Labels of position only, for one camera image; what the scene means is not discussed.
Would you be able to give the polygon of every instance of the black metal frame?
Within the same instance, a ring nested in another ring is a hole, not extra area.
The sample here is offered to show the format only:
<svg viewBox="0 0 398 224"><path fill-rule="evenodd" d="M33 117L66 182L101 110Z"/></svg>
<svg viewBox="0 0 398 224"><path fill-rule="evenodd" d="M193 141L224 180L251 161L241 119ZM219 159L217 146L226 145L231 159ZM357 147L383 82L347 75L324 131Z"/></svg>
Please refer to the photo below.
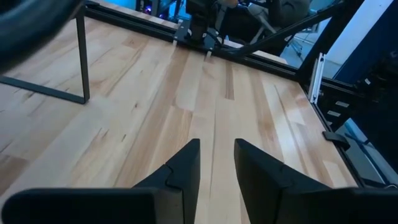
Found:
<svg viewBox="0 0 398 224"><path fill-rule="evenodd" d="M90 99L90 86L88 81L88 62L87 62L84 16L85 16L85 8L83 7L76 14L76 26L77 26L77 37L78 37L79 56L80 56L81 82L83 85L83 96L78 96L71 93L67 93L65 91L56 90L54 88L49 88L46 86L29 83L12 77L1 76L0 83L33 91L35 93L41 93L47 96L60 98L74 103L79 103L83 105L87 103L87 101Z"/></svg>
<svg viewBox="0 0 398 224"><path fill-rule="evenodd" d="M151 37L162 39L167 42L176 41L178 45L188 47L190 49L195 49L202 52L210 51L216 57L221 57L232 62L240 63L248 67L256 68L264 72L269 72L274 75L299 82L303 90L307 91L313 65L316 58L319 56L319 53L327 54L331 46L346 27L347 23L354 16L360 5L362 5L363 1L364 0L345 0L327 9L319 11L317 15L308 17L298 24L294 24L290 27L282 29L277 34L270 35L255 44L244 46L240 49L233 49L227 45L222 45L221 47L218 47L217 45L214 45L214 47L193 45L187 41L183 41L178 29L175 30L155 22L115 11L90 1L90 3L87 5L86 16L118 27L140 32ZM340 12L339 15L333 16L336 12ZM331 17L331 21L328 23L318 41L312 47L312 50L307 55L305 61L299 69L253 54L253 52L272 44L273 41L277 39L294 35L298 31L310 26L311 24L318 23L329 17ZM350 98L353 101L364 99L364 96L357 94L352 86L346 86L343 83L327 78L322 80L321 89L322 91L332 91L335 95L338 95L342 98ZM325 129L327 131L332 131L331 127L328 125L328 121L322 115L319 107L314 104L312 106L317 112L317 115L319 116L320 121L323 123ZM364 187L363 181L359 177L358 171L348 159L344 149L339 146L336 146L336 148L352 176L354 177L356 183L360 187Z"/></svg>

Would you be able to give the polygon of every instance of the person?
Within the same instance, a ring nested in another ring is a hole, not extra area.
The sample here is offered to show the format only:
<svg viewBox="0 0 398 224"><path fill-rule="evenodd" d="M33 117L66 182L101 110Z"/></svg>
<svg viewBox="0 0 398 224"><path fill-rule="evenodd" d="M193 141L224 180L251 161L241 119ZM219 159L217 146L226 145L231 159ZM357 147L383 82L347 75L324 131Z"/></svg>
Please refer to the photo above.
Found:
<svg viewBox="0 0 398 224"><path fill-rule="evenodd" d="M241 44L248 44L256 36L264 20L276 31L304 19L310 10L312 0L268 0L268 8L251 4L249 7L238 6L238 0L223 0L228 3L220 34Z"/></svg>

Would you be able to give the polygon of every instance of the black stand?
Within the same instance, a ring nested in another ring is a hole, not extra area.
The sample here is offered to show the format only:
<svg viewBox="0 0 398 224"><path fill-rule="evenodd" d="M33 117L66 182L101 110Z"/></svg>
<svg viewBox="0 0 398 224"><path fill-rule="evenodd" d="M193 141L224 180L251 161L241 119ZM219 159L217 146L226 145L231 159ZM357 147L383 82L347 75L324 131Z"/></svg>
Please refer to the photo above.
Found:
<svg viewBox="0 0 398 224"><path fill-rule="evenodd" d="M47 96L68 100L74 103L85 104L90 99L90 86L88 83L88 62L86 49L86 33L85 33L85 7L83 7L76 15L77 37L80 54L81 82L83 84L83 97L56 90L42 85L37 85L16 78L0 77L0 83L23 88L25 90L41 93Z"/></svg>

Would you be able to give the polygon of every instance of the wooden floor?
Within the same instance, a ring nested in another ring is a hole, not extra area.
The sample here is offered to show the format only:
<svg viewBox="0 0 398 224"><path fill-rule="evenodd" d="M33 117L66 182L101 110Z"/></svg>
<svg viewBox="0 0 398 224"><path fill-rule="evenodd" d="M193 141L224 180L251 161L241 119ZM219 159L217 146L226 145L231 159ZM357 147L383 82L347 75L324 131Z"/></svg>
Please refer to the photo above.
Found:
<svg viewBox="0 0 398 224"><path fill-rule="evenodd" d="M197 223L248 223L243 138L331 187L354 186L297 83L86 18L85 105L0 85L0 207L32 187L132 187L201 139ZM81 94L75 21L7 75Z"/></svg>

